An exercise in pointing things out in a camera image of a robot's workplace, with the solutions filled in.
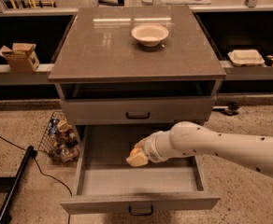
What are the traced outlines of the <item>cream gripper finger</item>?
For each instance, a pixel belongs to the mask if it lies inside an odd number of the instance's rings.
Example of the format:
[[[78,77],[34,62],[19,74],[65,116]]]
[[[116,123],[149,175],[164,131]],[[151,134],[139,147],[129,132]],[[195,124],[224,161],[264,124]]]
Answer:
[[[143,152],[138,152],[135,155],[128,157],[126,161],[133,167],[144,166],[149,163],[147,156]]]
[[[143,148],[147,142],[147,140],[149,139],[149,137],[145,137],[142,140],[140,140],[139,142],[137,142],[135,144],[135,148]]]

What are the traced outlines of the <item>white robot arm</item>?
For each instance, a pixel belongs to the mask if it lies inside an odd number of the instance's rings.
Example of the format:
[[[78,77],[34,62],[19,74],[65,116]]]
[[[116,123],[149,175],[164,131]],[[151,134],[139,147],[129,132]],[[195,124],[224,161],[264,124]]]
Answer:
[[[133,167],[173,158],[213,155],[273,177],[273,137],[217,133],[183,121],[135,144],[126,161]]]

